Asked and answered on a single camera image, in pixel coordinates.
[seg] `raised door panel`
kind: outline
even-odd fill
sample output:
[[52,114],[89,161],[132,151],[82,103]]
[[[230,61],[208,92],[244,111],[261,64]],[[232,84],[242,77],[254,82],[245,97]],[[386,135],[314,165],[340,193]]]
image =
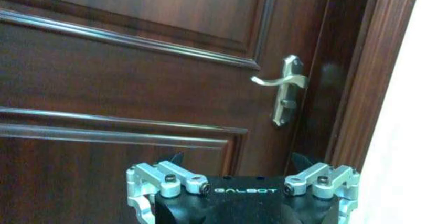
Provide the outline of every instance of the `raised door panel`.
[[184,152],[233,173],[244,129],[0,107],[1,223],[132,223],[125,170]]
[[254,47],[261,44],[260,23],[269,19],[262,16],[264,3],[265,0],[4,0],[2,6],[217,55],[254,59]]

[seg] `silver door handle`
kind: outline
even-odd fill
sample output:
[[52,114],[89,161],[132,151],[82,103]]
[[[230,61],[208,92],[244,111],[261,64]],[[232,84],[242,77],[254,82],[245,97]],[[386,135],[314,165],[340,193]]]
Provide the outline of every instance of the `silver door handle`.
[[300,75],[290,75],[274,80],[261,80],[258,77],[252,76],[250,80],[252,82],[254,82],[261,86],[278,86],[288,83],[304,89],[306,87],[308,77]]
[[261,80],[252,76],[250,81],[261,86],[278,86],[277,97],[273,106],[272,121],[276,126],[286,124],[297,108],[296,97],[298,88],[308,86],[308,77],[300,75],[302,63],[297,56],[284,58],[282,77],[276,80]]

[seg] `door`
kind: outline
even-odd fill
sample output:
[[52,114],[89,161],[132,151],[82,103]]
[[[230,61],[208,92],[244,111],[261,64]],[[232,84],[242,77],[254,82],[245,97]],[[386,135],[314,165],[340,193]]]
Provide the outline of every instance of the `door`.
[[284,172],[293,124],[250,77],[290,54],[309,74],[326,0],[0,4],[2,223],[134,223],[124,171],[176,152],[201,174]]

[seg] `black screw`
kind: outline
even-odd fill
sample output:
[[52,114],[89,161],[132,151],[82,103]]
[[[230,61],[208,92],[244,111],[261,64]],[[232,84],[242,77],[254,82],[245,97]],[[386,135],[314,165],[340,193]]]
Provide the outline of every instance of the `black screw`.
[[176,182],[176,175],[174,174],[166,174],[165,176],[165,182]]
[[210,185],[209,185],[209,183],[204,183],[202,185],[201,185],[201,188],[198,189],[198,192],[201,193],[201,194],[208,194],[208,192],[209,192],[209,187]]
[[285,184],[285,187],[282,188],[282,192],[285,193],[285,195],[293,195],[294,194],[294,189],[292,188],[292,186],[289,184]]
[[318,176],[317,183],[321,185],[328,185],[328,176]]

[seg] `white wall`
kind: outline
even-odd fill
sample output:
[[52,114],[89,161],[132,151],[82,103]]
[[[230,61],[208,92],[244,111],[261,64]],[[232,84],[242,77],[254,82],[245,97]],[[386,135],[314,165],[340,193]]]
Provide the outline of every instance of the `white wall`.
[[448,0],[416,0],[350,223],[448,223]]

